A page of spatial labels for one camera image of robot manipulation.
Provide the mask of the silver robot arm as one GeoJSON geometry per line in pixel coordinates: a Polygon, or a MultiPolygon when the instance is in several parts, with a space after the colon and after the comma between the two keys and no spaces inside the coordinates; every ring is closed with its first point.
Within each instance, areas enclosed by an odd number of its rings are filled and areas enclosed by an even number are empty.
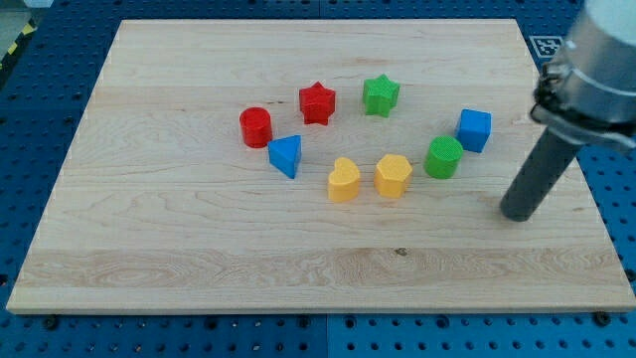
{"type": "Polygon", "coordinates": [[[542,68],[531,118],[568,144],[635,149],[635,0],[588,0],[542,68]]]}

